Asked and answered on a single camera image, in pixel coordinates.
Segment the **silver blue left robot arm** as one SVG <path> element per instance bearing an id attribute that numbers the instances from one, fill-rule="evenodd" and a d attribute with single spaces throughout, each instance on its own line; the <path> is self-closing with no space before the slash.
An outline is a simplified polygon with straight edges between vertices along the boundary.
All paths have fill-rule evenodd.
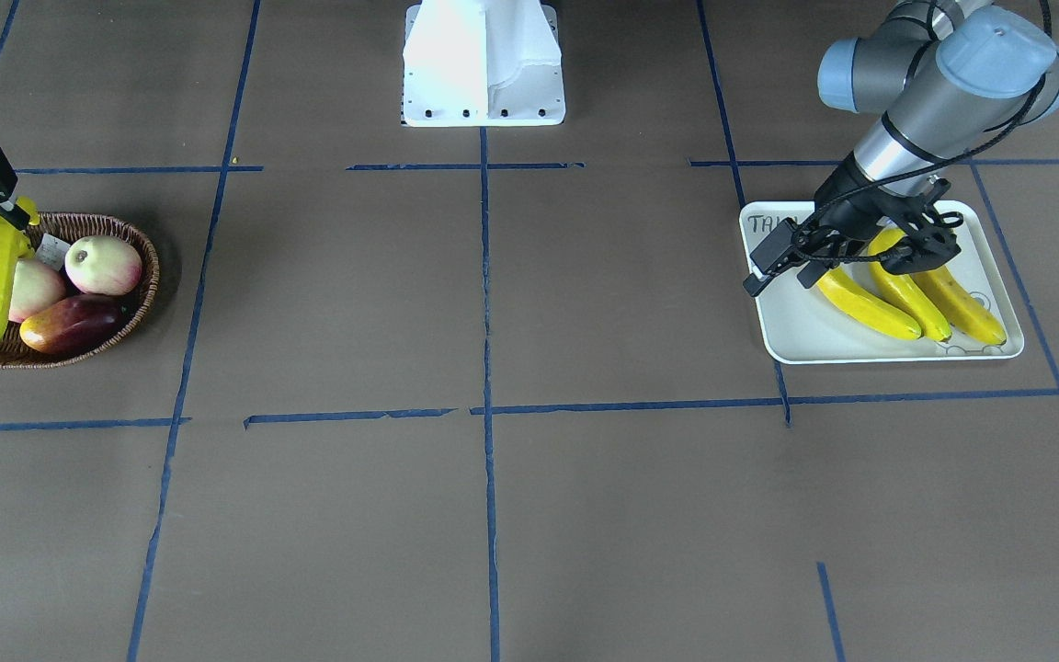
<path id="1" fill-rule="evenodd" d="M 828 47 L 816 84 L 825 105 L 875 122 L 812 212 L 752 248 L 749 296 L 789 271 L 812 288 L 857 261 L 915 275 L 954 260 L 944 171 L 1059 109 L 1059 44 L 1051 14 L 1034 25 L 992 1 L 899 1 L 869 37 Z"/>

